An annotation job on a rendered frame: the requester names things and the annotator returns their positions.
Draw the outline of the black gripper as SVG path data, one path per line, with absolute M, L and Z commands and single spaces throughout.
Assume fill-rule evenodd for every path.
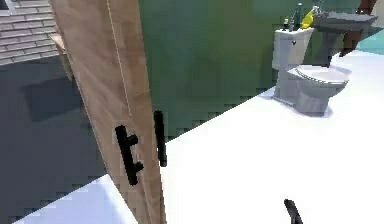
M 303 224 L 299 211 L 293 200 L 285 199 L 284 205 L 291 219 L 291 224 Z

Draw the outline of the white toilet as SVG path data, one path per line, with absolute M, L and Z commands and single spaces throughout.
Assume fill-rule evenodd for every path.
M 304 64 L 313 28 L 277 29 L 272 68 L 277 71 L 273 98 L 307 116 L 323 116 L 329 100 L 344 90 L 351 71 L 334 65 Z

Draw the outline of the yellow spray bottle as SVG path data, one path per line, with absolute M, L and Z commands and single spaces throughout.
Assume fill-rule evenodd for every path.
M 316 9 L 313 8 L 304 16 L 303 20 L 301 21 L 301 26 L 300 26 L 301 29 L 307 29 L 312 25 L 314 21 L 313 16 L 315 12 L 316 12 Z

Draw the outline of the teal bottle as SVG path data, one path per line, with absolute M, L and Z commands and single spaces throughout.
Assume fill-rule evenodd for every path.
M 303 3 L 298 2 L 295 8 L 295 12 L 293 15 L 293 30 L 297 31 L 301 27 L 301 21 L 302 21 L 302 9 L 303 9 Z

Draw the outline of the light wooden room door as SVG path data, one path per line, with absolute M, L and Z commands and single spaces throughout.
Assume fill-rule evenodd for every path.
M 139 0 L 49 0 L 113 186 L 138 224 L 167 224 Z M 115 128 L 138 143 L 128 182 Z

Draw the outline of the light wooden table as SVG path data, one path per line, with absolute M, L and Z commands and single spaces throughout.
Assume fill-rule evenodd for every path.
M 73 80 L 73 73 L 71 69 L 71 65 L 68 59 L 68 55 L 66 53 L 64 41 L 60 34 L 53 33 L 49 34 L 50 39 L 55 43 L 57 51 L 59 52 L 59 58 L 61 60 L 61 63 L 63 65 L 64 71 L 68 77 L 69 80 Z

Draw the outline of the grey pedestal sink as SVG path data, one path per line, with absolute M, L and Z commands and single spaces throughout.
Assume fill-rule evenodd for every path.
M 321 12 L 313 16 L 313 28 L 322 34 L 314 65 L 329 67 L 337 38 L 347 31 L 363 31 L 377 20 L 375 15 Z

